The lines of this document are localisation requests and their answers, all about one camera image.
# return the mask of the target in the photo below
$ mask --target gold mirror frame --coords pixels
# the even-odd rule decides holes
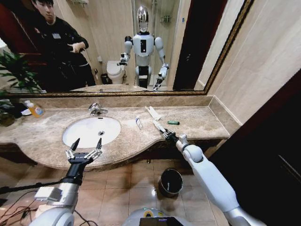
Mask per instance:
[[[227,37],[227,40],[222,48],[222,51],[214,65],[214,68],[209,76],[209,79],[202,91],[141,91],[141,92],[76,92],[71,91],[69,93],[22,93],[22,94],[6,94],[2,96],[3,98],[45,98],[45,97],[108,97],[108,96],[195,96],[195,95],[206,95],[215,80],[217,73],[219,72],[239,30],[243,24],[250,7],[252,6],[254,0],[245,0],[240,12],[234,22],[234,25]]]

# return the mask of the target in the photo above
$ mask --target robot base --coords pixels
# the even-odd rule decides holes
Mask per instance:
[[[160,222],[160,225],[174,225],[174,226],[193,226],[190,222],[179,217],[168,217],[164,212],[154,208],[142,208],[133,211],[126,219],[122,226],[147,226],[152,221]]]

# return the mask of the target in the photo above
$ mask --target toilet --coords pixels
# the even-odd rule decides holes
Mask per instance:
[[[124,65],[117,66],[118,61],[109,60],[107,64],[108,77],[112,80],[112,84],[122,84],[123,75],[125,73]]]

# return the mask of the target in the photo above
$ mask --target humanoid robot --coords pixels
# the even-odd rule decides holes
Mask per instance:
[[[158,73],[157,82],[154,83],[153,86],[153,90],[157,91],[161,86],[162,81],[166,78],[167,70],[169,68],[168,64],[165,63],[163,41],[160,37],[154,39],[154,37],[147,31],[149,14],[146,7],[139,7],[137,12],[137,20],[140,31],[133,38],[130,36],[125,37],[125,53],[121,54],[120,62],[118,62],[117,65],[127,65],[130,59],[132,46],[134,46],[134,53],[137,61],[137,67],[135,69],[136,84],[140,87],[147,88],[152,72],[152,68],[150,67],[150,56],[155,45],[162,62],[162,67]]]
[[[154,124],[166,140],[175,143],[177,149],[191,166],[208,199],[220,208],[232,226],[266,226],[266,224],[250,216],[240,207],[232,186],[213,163],[204,156],[200,147],[190,145],[187,142],[185,134],[177,137],[175,132],[163,128],[157,121],[154,121]],[[67,175],[60,180],[60,186],[58,188],[41,187],[36,193],[36,199],[48,201],[46,204],[48,210],[42,211],[30,226],[74,225],[73,212],[77,204],[78,191],[82,183],[85,166],[102,154],[101,139],[96,148],[90,153],[73,153],[78,143],[79,139],[69,150],[66,150],[66,155],[71,166]],[[123,224],[123,226],[149,225],[192,226],[186,219],[169,217],[164,212],[154,208],[135,210]]]

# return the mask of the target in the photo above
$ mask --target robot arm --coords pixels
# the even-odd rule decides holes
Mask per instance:
[[[200,147],[190,145],[185,134],[176,137],[175,132],[164,129],[158,122],[154,124],[166,140],[176,143],[176,147],[191,166],[208,199],[224,213],[232,226],[266,226],[239,206],[234,189],[216,166],[203,155]]]
[[[168,64],[165,63],[165,53],[164,53],[164,49],[163,49],[163,41],[160,37],[157,37],[155,39],[155,46],[156,49],[158,51],[160,60],[162,62],[162,67],[160,69],[160,72],[158,73],[158,78],[157,78],[157,82],[154,84],[153,90],[157,91],[158,88],[161,86],[161,83],[163,82],[163,80],[166,78],[167,76],[167,70],[169,69]]]
[[[101,154],[102,139],[96,148],[89,153],[75,153],[79,139],[72,144],[66,155],[71,164],[66,176],[60,180],[59,187],[41,187],[35,199],[45,201],[46,205],[39,206],[37,213],[40,215],[31,222],[30,226],[73,226],[73,212],[78,200],[78,190],[82,183],[85,166],[92,163]]]
[[[131,58],[130,53],[133,46],[133,39],[130,36],[125,37],[124,47],[125,53],[121,54],[120,62],[117,65],[127,65],[129,59]]]

